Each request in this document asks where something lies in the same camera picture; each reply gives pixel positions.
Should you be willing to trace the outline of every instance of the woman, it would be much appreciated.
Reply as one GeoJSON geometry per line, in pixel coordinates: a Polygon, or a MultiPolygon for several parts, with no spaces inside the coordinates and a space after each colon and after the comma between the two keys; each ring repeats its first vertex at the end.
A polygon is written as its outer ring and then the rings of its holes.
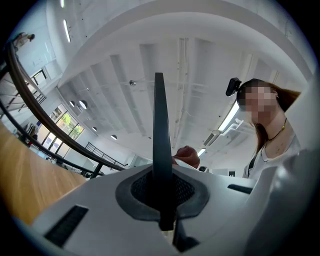
{"type": "Polygon", "coordinates": [[[257,135],[255,156],[244,168],[244,178],[257,180],[263,169],[279,165],[301,149],[285,116],[299,94],[258,79],[239,88],[237,103],[250,115],[257,135]]]}

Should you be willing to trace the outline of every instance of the brown hair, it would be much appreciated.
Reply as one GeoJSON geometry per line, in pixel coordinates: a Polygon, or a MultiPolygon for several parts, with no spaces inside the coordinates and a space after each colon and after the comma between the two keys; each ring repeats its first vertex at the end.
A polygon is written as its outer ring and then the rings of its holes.
{"type": "MultiPolygon", "coordinates": [[[[274,92],[277,92],[278,94],[278,104],[282,108],[284,112],[287,111],[287,109],[295,102],[297,97],[300,95],[300,92],[294,91],[294,90],[288,90],[288,89],[282,89],[279,86],[270,83],[265,82],[269,87],[271,87],[271,90],[274,92]]],[[[256,148],[256,154],[259,152],[259,150],[264,146],[264,144],[269,140],[268,134],[266,132],[266,129],[264,126],[260,123],[255,123],[255,133],[258,139],[258,144],[256,148]]]]}

